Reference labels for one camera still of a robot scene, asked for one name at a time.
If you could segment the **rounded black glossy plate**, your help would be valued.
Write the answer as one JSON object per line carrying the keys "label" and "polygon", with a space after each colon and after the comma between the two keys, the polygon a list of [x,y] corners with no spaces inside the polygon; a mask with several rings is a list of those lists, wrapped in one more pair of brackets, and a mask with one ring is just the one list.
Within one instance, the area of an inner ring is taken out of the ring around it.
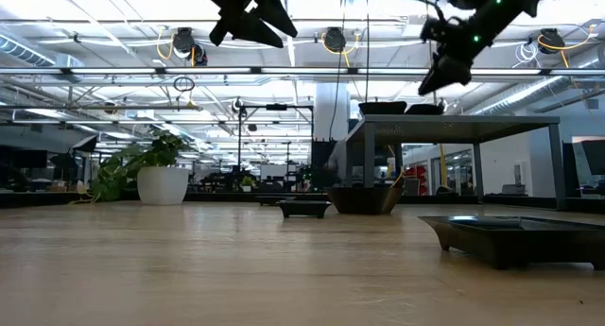
{"label": "rounded black glossy plate", "polygon": [[390,214],[403,195],[402,187],[331,187],[330,201],[340,214]]}

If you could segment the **silver ceiling duct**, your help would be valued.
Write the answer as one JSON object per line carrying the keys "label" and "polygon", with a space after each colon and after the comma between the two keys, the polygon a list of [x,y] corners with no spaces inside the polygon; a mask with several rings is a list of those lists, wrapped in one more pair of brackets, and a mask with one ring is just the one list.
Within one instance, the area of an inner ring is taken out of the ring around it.
{"label": "silver ceiling duct", "polygon": [[605,43],[599,44],[572,62],[571,69],[544,69],[544,76],[529,83],[514,85],[466,112],[469,115],[500,115],[535,103],[548,94],[557,94],[578,77],[605,77]]}

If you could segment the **small rectangular black plate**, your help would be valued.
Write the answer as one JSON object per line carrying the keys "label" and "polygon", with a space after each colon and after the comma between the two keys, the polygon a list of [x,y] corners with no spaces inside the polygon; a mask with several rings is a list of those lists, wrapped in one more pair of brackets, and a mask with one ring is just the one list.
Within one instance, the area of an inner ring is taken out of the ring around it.
{"label": "small rectangular black plate", "polygon": [[323,219],[325,211],[332,205],[329,201],[317,200],[280,200],[277,202],[284,218],[291,216],[314,216]]}

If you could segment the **angular black bowl plate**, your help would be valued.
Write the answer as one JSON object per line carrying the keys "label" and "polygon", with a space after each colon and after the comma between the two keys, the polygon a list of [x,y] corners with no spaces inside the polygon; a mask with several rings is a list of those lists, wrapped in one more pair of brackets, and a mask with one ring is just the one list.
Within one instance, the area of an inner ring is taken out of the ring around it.
{"label": "angular black bowl plate", "polygon": [[407,108],[405,101],[364,102],[358,105],[363,115],[373,114],[404,114]]}

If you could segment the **grey perforated metal shelf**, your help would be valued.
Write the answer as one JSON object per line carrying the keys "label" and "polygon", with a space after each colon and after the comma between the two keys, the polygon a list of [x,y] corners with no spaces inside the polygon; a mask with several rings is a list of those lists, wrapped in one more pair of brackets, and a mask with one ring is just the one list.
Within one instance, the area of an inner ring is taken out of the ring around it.
{"label": "grey perforated metal shelf", "polygon": [[379,145],[402,144],[466,144],[473,146],[475,193],[484,201],[483,171],[480,145],[535,129],[547,128],[549,133],[556,209],[567,208],[562,163],[560,119],[556,116],[504,115],[386,115],[369,114],[354,127],[345,139],[345,183],[352,184],[354,144],[361,144],[363,186],[374,186],[374,149]]}

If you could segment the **square black footed plate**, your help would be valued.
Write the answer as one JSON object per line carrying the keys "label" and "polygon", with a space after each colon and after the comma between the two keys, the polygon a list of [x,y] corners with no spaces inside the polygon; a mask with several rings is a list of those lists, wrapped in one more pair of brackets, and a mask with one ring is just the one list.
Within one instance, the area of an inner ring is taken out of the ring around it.
{"label": "square black footed plate", "polygon": [[605,226],[529,216],[423,216],[441,249],[458,249],[495,269],[588,263],[605,270]]}

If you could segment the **ceiling light strip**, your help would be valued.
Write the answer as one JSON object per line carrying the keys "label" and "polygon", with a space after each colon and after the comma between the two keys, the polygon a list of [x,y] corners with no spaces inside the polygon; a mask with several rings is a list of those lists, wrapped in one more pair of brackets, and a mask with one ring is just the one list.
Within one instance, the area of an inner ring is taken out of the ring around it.
{"label": "ceiling light strip", "polygon": [[[329,67],[166,67],[166,68],[0,68],[0,75],[294,75],[294,76],[424,76],[425,68],[329,68]],[[605,69],[565,68],[565,69],[505,69],[478,68],[470,71],[472,77],[537,77],[537,76],[605,76]]]}

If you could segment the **green plant in white pot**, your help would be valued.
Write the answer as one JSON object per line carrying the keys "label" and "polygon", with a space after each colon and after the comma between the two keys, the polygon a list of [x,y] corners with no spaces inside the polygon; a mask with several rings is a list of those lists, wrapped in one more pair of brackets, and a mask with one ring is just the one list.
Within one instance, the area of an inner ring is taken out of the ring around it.
{"label": "green plant in white pot", "polygon": [[179,205],[188,186],[189,170],[177,167],[189,145],[180,136],[156,130],[149,146],[127,146],[103,161],[88,185],[77,184],[79,203],[111,202],[138,196],[145,205]]}

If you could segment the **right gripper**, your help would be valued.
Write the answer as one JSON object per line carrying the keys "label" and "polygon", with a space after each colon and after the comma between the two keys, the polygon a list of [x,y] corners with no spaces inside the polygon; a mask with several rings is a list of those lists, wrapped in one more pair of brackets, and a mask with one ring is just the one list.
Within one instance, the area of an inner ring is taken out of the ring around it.
{"label": "right gripper", "polygon": [[501,12],[477,12],[466,20],[452,24],[429,17],[420,38],[437,43],[433,63],[418,88],[419,95],[431,94],[449,85],[466,85],[472,79],[475,57],[501,32]]}

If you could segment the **black metal frame rig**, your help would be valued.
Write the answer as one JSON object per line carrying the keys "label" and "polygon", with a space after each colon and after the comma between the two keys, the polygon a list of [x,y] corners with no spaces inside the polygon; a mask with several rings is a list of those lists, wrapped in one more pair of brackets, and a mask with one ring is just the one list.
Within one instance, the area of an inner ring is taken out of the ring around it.
{"label": "black metal frame rig", "polygon": [[278,136],[281,144],[286,145],[286,160],[285,160],[285,175],[284,175],[284,191],[286,193],[296,192],[296,182],[290,179],[290,146],[293,142],[301,145],[302,143],[309,144],[308,153],[312,150],[312,141],[315,132],[315,124],[313,119],[315,118],[314,106],[313,105],[288,105],[283,103],[270,103],[265,105],[245,105],[240,100],[237,110],[237,170],[238,175],[242,172],[242,128],[244,124],[254,116],[258,110],[265,110],[268,112],[284,112],[288,110],[294,110],[300,117],[303,118],[305,123],[310,126],[309,137],[304,139],[302,136],[286,135]]}

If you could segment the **shell-shaped black plate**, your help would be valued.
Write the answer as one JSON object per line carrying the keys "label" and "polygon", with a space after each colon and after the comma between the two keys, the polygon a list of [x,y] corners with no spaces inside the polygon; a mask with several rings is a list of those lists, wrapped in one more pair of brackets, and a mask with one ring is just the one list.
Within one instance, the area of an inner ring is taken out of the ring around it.
{"label": "shell-shaped black plate", "polygon": [[406,110],[406,114],[413,115],[442,115],[443,112],[443,105],[434,104],[414,104]]}

